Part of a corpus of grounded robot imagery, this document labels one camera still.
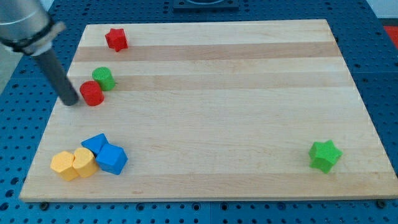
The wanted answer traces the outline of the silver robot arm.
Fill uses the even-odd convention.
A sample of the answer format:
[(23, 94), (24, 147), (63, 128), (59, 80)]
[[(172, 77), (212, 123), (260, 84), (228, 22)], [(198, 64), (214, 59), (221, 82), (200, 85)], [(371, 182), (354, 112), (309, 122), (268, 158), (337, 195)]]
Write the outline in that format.
[(1, 0), (1, 43), (14, 52), (38, 56), (65, 29), (38, 0)]

